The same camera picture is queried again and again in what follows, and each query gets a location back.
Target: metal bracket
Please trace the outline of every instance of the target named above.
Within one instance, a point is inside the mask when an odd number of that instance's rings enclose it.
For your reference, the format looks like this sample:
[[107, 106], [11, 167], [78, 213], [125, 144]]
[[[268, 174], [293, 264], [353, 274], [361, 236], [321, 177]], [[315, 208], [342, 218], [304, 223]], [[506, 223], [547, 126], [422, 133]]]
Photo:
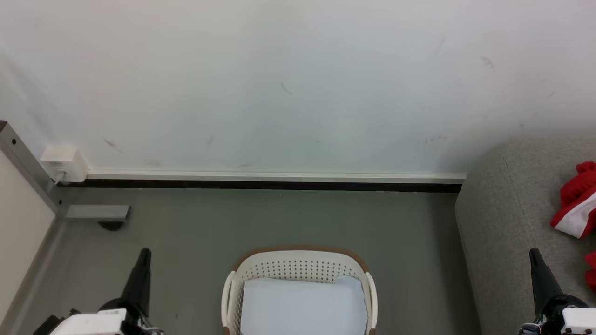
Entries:
[[48, 207], [57, 215], [63, 214], [66, 205], [63, 203], [62, 191], [54, 185], [52, 179], [8, 122], [1, 120], [0, 150], [10, 159]]
[[66, 212], [68, 221], [124, 222], [131, 209], [125, 205], [72, 204]]
[[0, 150], [57, 216], [68, 221], [94, 221], [100, 224], [114, 222], [120, 224], [118, 228], [126, 220], [131, 208], [128, 205], [69, 205], [64, 203], [66, 199], [60, 187], [54, 184], [54, 181], [8, 122], [2, 120], [0, 120]]

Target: white towel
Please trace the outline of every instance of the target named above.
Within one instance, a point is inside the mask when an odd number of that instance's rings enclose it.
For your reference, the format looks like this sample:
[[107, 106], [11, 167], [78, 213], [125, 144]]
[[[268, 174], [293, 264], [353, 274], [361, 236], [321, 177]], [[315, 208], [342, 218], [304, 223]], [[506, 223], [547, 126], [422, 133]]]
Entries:
[[363, 335], [368, 321], [362, 284], [259, 278], [244, 284], [243, 335]]

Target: white plastic basket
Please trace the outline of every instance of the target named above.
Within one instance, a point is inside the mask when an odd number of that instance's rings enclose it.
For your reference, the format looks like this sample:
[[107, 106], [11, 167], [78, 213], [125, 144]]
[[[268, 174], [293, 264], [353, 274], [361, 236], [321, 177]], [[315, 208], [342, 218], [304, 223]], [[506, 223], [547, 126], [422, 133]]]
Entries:
[[244, 282], [255, 278], [334, 283], [350, 275], [362, 283], [367, 306], [367, 335], [377, 326], [377, 289], [366, 263], [346, 249], [319, 246], [266, 247], [244, 255], [225, 281], [221, 316], [226, 335], [240, 334]]

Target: red cloth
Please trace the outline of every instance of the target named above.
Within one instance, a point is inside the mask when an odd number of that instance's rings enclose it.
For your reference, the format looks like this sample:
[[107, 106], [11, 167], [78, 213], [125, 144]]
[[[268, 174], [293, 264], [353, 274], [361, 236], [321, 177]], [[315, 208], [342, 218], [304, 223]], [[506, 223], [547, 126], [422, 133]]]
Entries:
[[596, 163], [584, 162], [575, 167], [578, 175], [561, 187], [561, 208], [565, 208], [596, 186]]
[[585, 257], [585, 260], [592, 267], [591, 270], [586, 272], [586, 283], [588, 283], [592, 291], [596, 292], [596, 252], [589, 253]]
[[[552, 218], [551, 226], [577, 238], [588, 235], [596, 222], [596, 163], [576, 166], [578, 175], [561, 187], [561, 210]], [[586, 272], [586, 283], [596, 292], [596, 252], [586, 255], [592, 267]]]

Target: black baseboard strip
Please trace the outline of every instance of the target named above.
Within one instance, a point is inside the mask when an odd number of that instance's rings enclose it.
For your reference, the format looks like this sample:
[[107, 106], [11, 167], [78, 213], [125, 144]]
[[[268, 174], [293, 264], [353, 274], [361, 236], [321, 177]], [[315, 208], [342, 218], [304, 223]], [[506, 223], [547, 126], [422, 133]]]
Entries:
[[407, 184], [376, 182], [278, 182], [278, 181], [183, 181], [88, 179], [60, 184], [61, 187], [111, 188], [237, 188], [251, 190], [391, 191], [459, 193], [461, 184]]

